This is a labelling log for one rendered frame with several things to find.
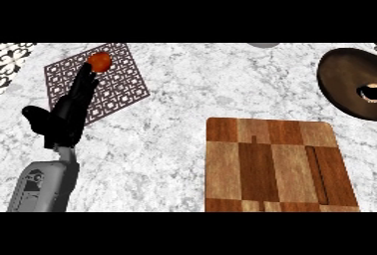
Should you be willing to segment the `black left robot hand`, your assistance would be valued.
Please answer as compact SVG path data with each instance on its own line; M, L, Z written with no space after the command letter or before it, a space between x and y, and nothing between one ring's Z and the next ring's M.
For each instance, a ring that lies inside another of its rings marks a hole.
M51 111L36 106L23 109L34 133L45 137L45 147L74 147L82 139L88 109L100 84L92 65L85 63L70 92L61 97Z

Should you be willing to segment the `wooden cutting board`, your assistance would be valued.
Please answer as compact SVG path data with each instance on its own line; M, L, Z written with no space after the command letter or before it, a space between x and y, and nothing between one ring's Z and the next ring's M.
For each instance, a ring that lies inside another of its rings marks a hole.
M207 212L352 212L360 209L326 122L206 121Z

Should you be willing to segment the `dark brown pan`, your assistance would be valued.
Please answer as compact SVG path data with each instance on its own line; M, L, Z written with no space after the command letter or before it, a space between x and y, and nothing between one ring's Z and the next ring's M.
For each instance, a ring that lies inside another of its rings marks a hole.
M317 68L318 87L333 106L349 116L377 122L377 103L369 103L358 89L377 84L377 55L354 48L330 50Z

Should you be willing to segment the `brown patterned placemat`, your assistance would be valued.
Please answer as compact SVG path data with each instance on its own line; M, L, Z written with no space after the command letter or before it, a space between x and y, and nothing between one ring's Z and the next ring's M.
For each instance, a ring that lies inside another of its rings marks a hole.
M110 54L113 65L105 73L97 75L100 85L88 109L86 125L151 95L128 44L107 43L45 67L49 108L68 94L85 61L100 52Z

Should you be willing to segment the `orange round fruit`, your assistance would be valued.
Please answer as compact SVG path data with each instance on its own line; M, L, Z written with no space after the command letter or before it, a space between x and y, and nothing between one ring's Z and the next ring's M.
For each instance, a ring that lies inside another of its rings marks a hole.
M92 65L92 71L104 73L113 65L111 55L107 52L100 52L89 57L88 63Z

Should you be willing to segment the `black white patterned tile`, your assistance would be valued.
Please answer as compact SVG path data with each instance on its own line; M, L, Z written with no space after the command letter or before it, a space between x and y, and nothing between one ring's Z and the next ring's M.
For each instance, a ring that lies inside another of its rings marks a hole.
M0 95L15 79L36 43L0 43Z

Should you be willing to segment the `grey round object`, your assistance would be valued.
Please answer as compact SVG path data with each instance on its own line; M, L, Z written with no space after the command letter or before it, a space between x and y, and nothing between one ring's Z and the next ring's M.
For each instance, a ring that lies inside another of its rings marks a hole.
M247 43L247 44L256 48L268 49L274 48L280 43Z

